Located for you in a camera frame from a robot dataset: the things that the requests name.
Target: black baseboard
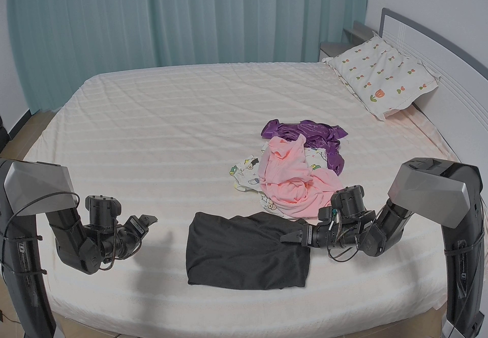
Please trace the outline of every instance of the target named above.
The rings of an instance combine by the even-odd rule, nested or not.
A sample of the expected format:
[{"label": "black baseboard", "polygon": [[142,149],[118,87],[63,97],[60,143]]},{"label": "black baseboard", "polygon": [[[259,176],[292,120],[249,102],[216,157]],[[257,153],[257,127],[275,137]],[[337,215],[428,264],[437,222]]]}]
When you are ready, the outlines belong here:
[{"label": "black baseboard", "polygon": [[7,130],[4,127],[0,127],[0,152],[5,148],[9,141]]},{"label": "black baseboard", "polygon": [[21,119],[17,122],[17,124],[14,125],[14,127],[10,130],[9,138],[10,140],[13,140],[15,135],[19,133],[21,128],[25,125],[25,123],[32,117],[32,114],[30,113],[30,110],[25,112],[25,115],[21,117]]}]

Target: curtain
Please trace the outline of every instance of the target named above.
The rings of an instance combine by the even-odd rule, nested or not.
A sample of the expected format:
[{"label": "curtain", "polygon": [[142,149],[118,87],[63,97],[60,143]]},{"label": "curtain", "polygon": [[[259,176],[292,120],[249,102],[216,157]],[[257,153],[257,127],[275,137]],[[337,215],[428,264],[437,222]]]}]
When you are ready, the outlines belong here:
[{"label": "curtain", "polygon": [[32,112],[90,77],[195,63],[317,61],[319,43],[364,22],[367,0],[7,0]]}]

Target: floral pillowcase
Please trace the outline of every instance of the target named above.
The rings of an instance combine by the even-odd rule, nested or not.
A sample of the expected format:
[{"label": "floral pillowcase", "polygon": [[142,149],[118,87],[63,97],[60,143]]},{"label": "floral pillowcase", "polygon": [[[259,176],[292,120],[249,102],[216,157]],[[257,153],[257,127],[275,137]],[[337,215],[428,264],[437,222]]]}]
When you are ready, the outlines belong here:
[{"label": "floral pillowcase", "polygon": [[422,64],[400,54],[377,36],[324,60],[381,121],[437,87],[434,76]]}]

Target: bed sheet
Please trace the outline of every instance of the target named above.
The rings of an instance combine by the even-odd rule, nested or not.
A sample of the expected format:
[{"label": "bed sheet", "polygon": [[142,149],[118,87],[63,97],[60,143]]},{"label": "bed sheet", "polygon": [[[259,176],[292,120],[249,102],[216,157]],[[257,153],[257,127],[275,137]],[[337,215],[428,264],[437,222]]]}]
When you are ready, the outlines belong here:
[{"label": "bed sheet", "polygon": [[[344,185],[362,184],[379,210],[402,162],[453,158],[409,108],[377,121],[322,63],[164,67],[97,75],[60,109],[26,160],[69,168],[75,191],[109,195],[159,222],[132,258],[85,275],[63,265],[38,218],[52,309],[87,325],[140,337],[333,337],[412,317],[447,299],[439,225],[418,215],[387,253],[347,263],[311,250],[305,288],[235,291],[187,284],[188,226],[198,211],[230,218],[261,210],[233,188],[229,168],[258,152],[270,119],[340,125]],[[88,215],[79,208],[84,223]]]}]

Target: pile of clothes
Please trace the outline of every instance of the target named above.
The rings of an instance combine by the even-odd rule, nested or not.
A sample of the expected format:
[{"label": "pile of clothes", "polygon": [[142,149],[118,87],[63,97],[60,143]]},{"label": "pile of clothes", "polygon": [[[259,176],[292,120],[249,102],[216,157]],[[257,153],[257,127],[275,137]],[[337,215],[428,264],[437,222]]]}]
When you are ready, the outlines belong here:
[{"label": "pile of clothes", "polygon": [[256,191],[267,212],[285,219],[317,217],[319,208],[330,205],[333,193],[343,188],[338,178],[344,168],[339,139],[347,132],[310,120],[299,124],[271,120],[261,136],[270,140],[260,155],[230,169],[234,187]]},{"label": "pile of clothes", "polygon": [[188,284],[241,290],[305,286],[310,249],[281,243],[280,237],[302,229],[304,218],[316,218],[344,188],[339,139],[346,135],[339,126],[310,120],[268,122],[261,136],[270,140],[261,153],[230,170],[235,188],[257,192],[268,213],[230,219],[196,213],[186,244]]}]

